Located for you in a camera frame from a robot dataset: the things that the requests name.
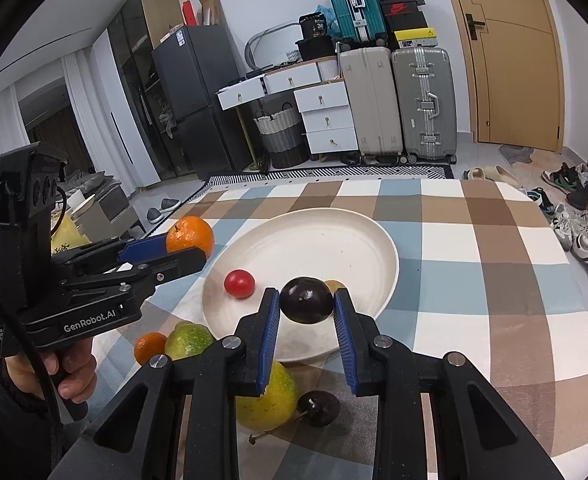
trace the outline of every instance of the human hand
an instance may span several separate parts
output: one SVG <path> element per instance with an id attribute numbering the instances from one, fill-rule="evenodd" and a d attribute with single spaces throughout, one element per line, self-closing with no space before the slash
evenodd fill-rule
<path id="1" fill-rule="evenodd" d="M 50 375 L 58 372 L 60 363 L 54 352 L 41 354 L 45 368 Z M 96 389 L 96 358 L 92 355 L 92 338 L 83 339 L 71 346 L 63 356 L 63 368 L 69 375 L 58 385 L 58 393 L 63 399 L 71 399 L 77 404 L 89 399 Z M 7 373 L 14 385 L 23 393 L 43 399 L 39 381 L 32 365 L 22 352 L 5 358 Z"/>

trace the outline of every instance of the ceiling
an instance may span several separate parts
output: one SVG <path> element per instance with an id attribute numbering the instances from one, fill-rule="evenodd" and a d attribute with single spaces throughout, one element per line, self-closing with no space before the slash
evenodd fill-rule
<path id="1" fill-rule="evenodd" d="M 64 79 L 53 81 L 19 101 L 18 104 L 23 124 L 29 130 L 69 106 L 68 87 Z"/>
<path id="2" fill-rule="evenodd" d="M 125 0 L 46 0 L 0 58 L 0 91 L 29 72 L 91 45 Z"/>

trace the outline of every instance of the black and white rug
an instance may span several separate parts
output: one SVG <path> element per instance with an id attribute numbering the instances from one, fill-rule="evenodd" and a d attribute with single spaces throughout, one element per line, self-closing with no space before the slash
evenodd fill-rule
<path id="1" fill-rule="evenodd" d="M 453 178 L 448 164 L 404 164 L 401 166 L 329 166 L 318 168 L 299 168 L 296 170 L 270 171 L 261 173 L 234 173 L 210 176 L 210 186 L 238 184 L 243 182 L 262 182 L 292 178 L 332 177 L 332 176 L 380 176 L 393 175 L 396 178 Z"/>
<path id="2" fill-rule="evenodd" d="M 308 182 L 318 182 L 320 180 L 349 180 L 350 177 L 368 177 L 373 178 L 437 178 L 453 179 L 449 164 L 404 164 L 401 166 L 327 166 L 320 168 L 298 168 L 295 170 L 270 171 L 267 175 L 262 173 L 226 173 L 211 175 L 205 183 L 195 193 L 187 197 L 181 206 L 190 200 L 207 193 L 214 186 L 232 186 L 233 184 L 245 184 L 245 186 L 257 182 L 274 182 L 278 184 L 306 184 Z M 163 219 L 146 233 L 151 236 L 157 227 L 162 225 L 171 215 L 167 213 Z"/>

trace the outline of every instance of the plaid tablecloth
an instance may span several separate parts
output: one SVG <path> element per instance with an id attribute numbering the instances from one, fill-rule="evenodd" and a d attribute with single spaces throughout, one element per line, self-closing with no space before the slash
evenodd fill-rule
<path id="1" fill-rule="evenodd" d="M 158 232 L 184 214 L 204 218 L 216 240 L 209 265 L 226 245 L 262 222 L 311 207 L 365 214 L 394 239 L 400 275 L 378 318 L 381 333 L 415 352 L 467 355 L 565 477 L 585 477 L 588 313 L 566 254 L 531 200 L 507 184 L 478 181 L 354 177 L 235 184 L 214 187 L 184 205 Z M 200 295 L 208 268 L 159 286 L 144 304 L 140 322 L 96 338 L 100 380 L 92 414 L 138 369 L 132 352 L 136 338 L 152 330 L 167 334 L 179 319 L 203 322 Z M 337 354 L 289 369 L 301 392 L 333 392 L 341 400 L 341 414 L 327 428 L 292 424 L 255 446 L 239 427 L 241 477 L 371 478 L 377 399 L 349 393 Z M 429 406 L 423 405 L 428 415 Z M 432 442 L 429 421 L 426 428 Z M 428 449 L 434 473 L 435 456 Z"/>

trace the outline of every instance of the cherry stem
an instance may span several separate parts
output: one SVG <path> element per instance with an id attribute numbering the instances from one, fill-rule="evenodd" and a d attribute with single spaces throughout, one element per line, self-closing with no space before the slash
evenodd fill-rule
<path id="1" fill-rule="evenodd" d="M 275 427 L 273 430 L 265 431 L 264 433 L 258 434 L 256 436 L 250 435 L 250 438 L 248 440 L 249 440 L 250 444 L 253 446 L 254 444 L 256 444 L 256 441 L 258 439 L 263 438 L 265 435 L 272 434 L 272 433 L 274 433 L 274 431 L 279 430 L 280 428 L 284 428 L 288 424 L 291 424 L 292 422 L 297 421 L 299 418 L 301 418 L 305 414 L 307 414 L 307 411 L 304 411 L 303 413 L 299 413 L 294 418 L 290 418 L 287 422 L 283 422 L 280 426 Z"/>

